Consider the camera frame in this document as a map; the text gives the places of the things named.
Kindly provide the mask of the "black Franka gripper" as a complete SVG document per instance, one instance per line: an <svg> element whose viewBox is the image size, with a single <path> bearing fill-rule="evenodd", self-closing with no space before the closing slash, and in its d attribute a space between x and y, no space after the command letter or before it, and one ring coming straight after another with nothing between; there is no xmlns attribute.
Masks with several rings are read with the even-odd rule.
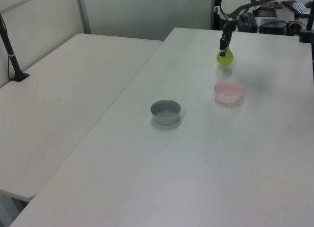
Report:
<svg viewBox="0 0 314 227"><path fill-rule="evenodd" d="M237 19L230 19L220 10L219 6L214 7L214 30L221 30L227 34L222 34L220 38L220 56L225 57L226 49L229 46L233 31L236 29Z"/></svg>

